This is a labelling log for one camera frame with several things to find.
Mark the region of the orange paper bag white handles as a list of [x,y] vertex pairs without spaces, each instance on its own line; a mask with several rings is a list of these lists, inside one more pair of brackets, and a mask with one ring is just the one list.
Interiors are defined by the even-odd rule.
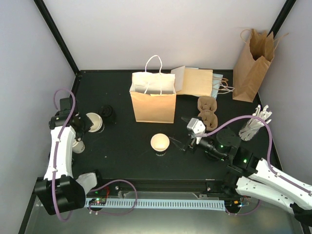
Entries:
[[176,109],[175,74],[147,70],[132,73],[130,96],[136,122],[174,123]]

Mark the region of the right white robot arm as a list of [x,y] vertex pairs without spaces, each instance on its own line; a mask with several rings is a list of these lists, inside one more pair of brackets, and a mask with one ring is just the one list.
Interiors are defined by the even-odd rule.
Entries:
[[[241,146],[238,137],[228,125],[241,119],[255,119],[263,123],[269,136],[267,157],[258,157]],[[208,159],[226,164],[226,177],[221,189],[224,195],[251,196],[273,204],[294,215],[294,218],[312,225],[312,187],[271,165],[273,137],[269,125],[259,117],[243,115],[228,120],[210,133],[200,117],[182,117],[187,123],[189,139],[182,151],[200,148]]]

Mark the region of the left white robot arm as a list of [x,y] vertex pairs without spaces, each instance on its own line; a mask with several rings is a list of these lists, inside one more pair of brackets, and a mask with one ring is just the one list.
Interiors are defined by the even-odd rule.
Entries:
[[97,172],[78,178],[72,173],[72,153],[84,151],[83,136],[101,131],[103,126],[96,113],[80,115],[71,97],[60,100],[60,110],[49,121],[49,165],[44,177],[35,184],[35,193],[49,215],[80,209],[90,191],[95,195],[104,191],[105,183]]

